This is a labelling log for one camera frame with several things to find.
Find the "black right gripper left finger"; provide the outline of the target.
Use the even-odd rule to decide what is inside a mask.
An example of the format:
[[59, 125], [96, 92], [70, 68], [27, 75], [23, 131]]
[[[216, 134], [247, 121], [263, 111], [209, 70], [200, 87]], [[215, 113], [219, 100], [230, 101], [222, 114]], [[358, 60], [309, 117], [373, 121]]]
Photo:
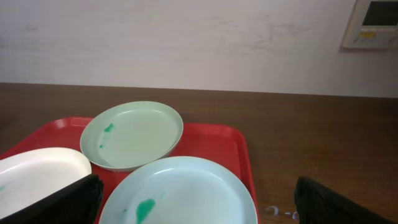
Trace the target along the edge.
[[93, 224], [103, 199], [104, 183], [96, 174], [62, 188], [12, 215], [1, 224]]

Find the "white plate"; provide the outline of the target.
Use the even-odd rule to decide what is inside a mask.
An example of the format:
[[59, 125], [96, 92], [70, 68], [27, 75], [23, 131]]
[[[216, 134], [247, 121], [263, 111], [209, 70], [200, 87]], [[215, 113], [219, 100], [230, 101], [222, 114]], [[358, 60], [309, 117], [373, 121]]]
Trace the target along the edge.
[[1, 159], [1, 218], [5, 218], [91, 174], [79, 151], [48, 147]]

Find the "light green plate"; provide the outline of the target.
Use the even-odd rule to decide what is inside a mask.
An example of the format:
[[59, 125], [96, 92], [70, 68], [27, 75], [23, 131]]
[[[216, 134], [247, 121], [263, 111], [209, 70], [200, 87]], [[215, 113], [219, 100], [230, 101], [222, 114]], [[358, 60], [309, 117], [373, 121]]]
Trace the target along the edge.
[[178, 144], [183, 119], [172, 107], [154, 101], [114, 106], [84, 128], [80, 150], [106, 170], [133, 171], [168, 156]]

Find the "light blue plate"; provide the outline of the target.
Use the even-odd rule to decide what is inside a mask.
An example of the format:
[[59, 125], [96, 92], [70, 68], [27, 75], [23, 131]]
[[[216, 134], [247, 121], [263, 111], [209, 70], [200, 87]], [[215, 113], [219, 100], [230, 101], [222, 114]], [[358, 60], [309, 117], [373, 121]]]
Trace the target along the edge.
[[107, 199], [100, 223], [257, 224], [254, 200], [227, 168], [177, 156], [129, 174]]

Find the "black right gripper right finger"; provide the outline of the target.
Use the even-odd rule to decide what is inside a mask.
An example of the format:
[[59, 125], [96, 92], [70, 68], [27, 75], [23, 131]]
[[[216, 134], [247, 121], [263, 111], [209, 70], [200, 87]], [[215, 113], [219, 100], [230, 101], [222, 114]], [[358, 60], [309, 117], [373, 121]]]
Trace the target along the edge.
[[300, 224], [394, 224], [308, 177], [298, 178], [294, 201]]

